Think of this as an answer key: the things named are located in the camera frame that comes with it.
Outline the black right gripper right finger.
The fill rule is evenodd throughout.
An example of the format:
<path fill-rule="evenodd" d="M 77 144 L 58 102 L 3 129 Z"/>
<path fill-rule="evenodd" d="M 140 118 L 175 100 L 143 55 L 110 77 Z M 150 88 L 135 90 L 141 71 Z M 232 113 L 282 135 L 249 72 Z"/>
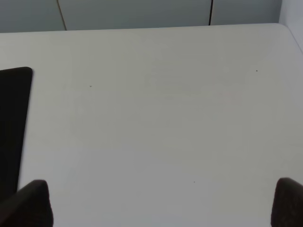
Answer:
<path fill-rule="evenodd" d="M 303 186 L 291 178 L 277 181 L 270 224 L 272 227 L 303 227 Z"/>

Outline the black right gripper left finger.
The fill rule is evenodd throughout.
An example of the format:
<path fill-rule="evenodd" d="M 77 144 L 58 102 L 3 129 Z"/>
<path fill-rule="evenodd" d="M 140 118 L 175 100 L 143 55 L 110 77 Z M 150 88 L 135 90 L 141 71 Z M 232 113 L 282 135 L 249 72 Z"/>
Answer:
<path fill-rule="evenodd" d="M 48 184 L 33 180 L 0 203 L 2 227 L 52 227 L 53 211 Z"/>

